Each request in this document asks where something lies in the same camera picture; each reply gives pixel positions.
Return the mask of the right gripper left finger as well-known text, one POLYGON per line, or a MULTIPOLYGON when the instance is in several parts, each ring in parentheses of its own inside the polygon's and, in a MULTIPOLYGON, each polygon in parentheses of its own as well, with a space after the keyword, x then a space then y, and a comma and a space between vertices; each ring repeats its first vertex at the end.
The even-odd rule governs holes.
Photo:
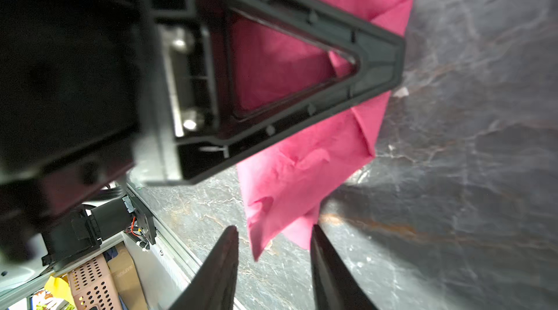
POLYGON ((238 276, 239 238, 227 227, 172 309, 232 309, 238 276))

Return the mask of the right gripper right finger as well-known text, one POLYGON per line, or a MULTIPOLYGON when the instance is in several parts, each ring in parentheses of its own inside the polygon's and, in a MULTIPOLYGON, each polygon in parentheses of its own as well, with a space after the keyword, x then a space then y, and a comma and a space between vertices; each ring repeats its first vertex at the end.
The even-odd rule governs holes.
POLYGON ((310 260, 317 309, 378 309, 356 282, 317 224, 312 227, 310 260))

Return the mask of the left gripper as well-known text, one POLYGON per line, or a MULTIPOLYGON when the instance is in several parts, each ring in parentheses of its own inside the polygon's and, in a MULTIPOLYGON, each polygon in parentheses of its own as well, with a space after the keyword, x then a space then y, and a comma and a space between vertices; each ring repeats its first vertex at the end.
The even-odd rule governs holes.
POLYGON ((153 0, 1 0, 1 255, 136 167, 174 179, 153 0))

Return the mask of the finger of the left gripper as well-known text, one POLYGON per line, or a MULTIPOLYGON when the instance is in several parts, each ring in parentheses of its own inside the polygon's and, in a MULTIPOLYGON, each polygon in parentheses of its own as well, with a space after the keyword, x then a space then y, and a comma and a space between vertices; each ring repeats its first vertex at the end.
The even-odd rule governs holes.
POLYGON ((143 0, 143 181, 197 184, 402 79, 405 40, 320 0, 143 0), (234 19, 342 57, 349 72, 244 112, 234 19))

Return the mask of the pink paper napkin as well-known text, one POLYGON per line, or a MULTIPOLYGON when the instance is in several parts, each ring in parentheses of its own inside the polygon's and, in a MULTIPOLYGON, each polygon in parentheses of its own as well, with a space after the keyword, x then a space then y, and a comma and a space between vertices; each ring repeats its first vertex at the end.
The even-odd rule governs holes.
MULTIPOLYGON (((413 0, 322 1, 398 35, 405 33, 413 6, 413 0)), ((245 111, 349 72, 339 56, 247 19, 234 21, 230 38, 236 93, 245 111)), ((254 258, 278 234, 309 248, 321 201, 375 158, 389 98, 383 93, 238 164, 254 258)))

